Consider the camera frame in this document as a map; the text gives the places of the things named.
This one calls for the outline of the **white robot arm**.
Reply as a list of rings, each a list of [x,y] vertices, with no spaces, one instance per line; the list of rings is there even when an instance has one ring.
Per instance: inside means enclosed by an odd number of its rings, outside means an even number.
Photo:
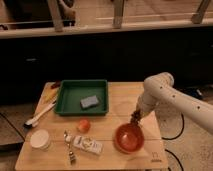
[[[168,72],[147,77],[136,104],[141,116],[146,117],[159,101],[165,101],[213,135],[213,105],[186,95],[174,89],[173,85],[174,78]]]

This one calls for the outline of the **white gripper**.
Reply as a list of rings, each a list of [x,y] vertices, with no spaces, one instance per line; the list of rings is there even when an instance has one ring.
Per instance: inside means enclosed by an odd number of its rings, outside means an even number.
[[[156,107],[156,99],[150,95],[142,94],[138,97],[136,109],[142,118],[148,116]]]

